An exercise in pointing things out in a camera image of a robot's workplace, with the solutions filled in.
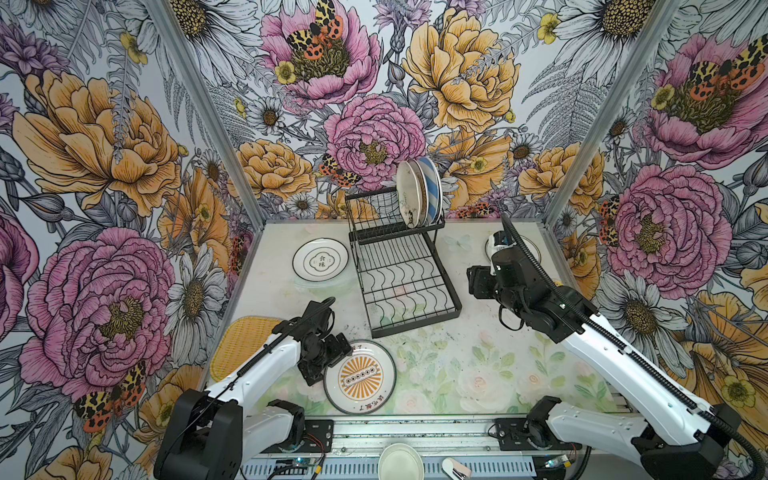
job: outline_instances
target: pink flower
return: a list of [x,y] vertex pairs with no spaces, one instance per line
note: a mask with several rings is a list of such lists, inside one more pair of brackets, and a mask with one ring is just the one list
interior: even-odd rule
[[[368,36],[368,31],[360,25],[360,18],[354,8],[347,13],[341,3],[333,4],[336,14],[343,22],[342,41],[334,48],[343,50],[336,52],[339,58],[346,58],[348,55],[349,60],[339,60],[342,62],[340,65],[338,61],[330,62],[325,58],[305,60],[298,55],[298,62],[314,62],[313,67],[305,74],[301,74],[301,65],[294,65],[296,80],[285,85],[300,110],[310,111],[327,104],[343,103],[358,93],[370,91],[376,83],[381,57],[381,46],[376,34]],[[288,45],[286,38],[295,31],[309,29],[310,23],[314,21],[314,6],[310,8],[309,13],[296,11],[295,15],[288,16],[284,11],[280,11],[278,16],[267,15],[262,18],[261,48],[266,51],[266,55],[262,57],[263,65],[275,68],[281,61],[296,64],[293,49]],[[318,73],[318,70],[322,69],[318,65],[323,65],[322,68],[329,72]],[[290,102],[286,103],[286,108],[291,107]]]
[[16,324],[24,302],[24,284],[38,267],[35,242],[10,215],[0,212],[0,340]]
[[422,155],[426,146],[419,116],[376,94],[354,98],[341,114],[331,115],[326,133],[328,154],[362,177],[369,190],[380,188],[401,161]]
[[655,283],[664,298],[693,295],[728,255],[732,232],[722,204],[714,179],[691,165],[643,167],[619,198],[611,267]]
[[694,35],[667,63],[667,71],[658,75],[653,109],[643,126],[645,139],[654,151],[713,170],[752,150],[768,134],[768,74],[741,91],[726,86],[704,101],[690,96],[693,64],[710,61],[722,65],[748,45],[730,44],[727,39],[718,45],[715,35],[709,39]]
[[78,399],[117,385],[139,362],[151,375],[170,348],[163,328],[174,280],[165,253],[128,228],[54,253],[29,289],[35,336],[19,357],[22,378]]

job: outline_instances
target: black wire dish rack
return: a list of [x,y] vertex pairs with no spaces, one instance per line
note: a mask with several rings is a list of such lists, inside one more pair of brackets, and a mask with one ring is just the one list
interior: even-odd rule
[[[462,303],[435,248],[441,217],[408,228],[394,187],[348,195],[349,244],[373,338],[456,318]],[[429,238],[428,232],[434,231]]]

